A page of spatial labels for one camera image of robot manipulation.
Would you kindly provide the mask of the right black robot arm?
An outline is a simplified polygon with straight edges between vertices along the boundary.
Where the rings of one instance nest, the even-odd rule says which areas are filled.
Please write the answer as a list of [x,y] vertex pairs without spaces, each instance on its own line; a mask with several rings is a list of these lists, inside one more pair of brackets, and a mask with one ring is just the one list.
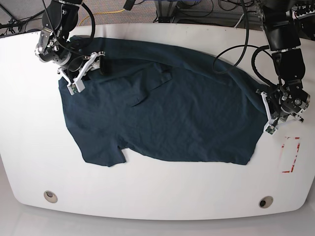
[[[92,21],[91,35],[73,41],[68,39],[78,22],[78,11],[83,7]],[[105,74],[105,52],[84,54],[83,50],[91,45],[95,36],[95,18],[82,0],[53,0],[44,6],[43,29],[35,48],[41,62],[53,62],[59,66],[58,73],[67,81],[70,92],[85,89],[84,81],[89,71],[98,70]]]

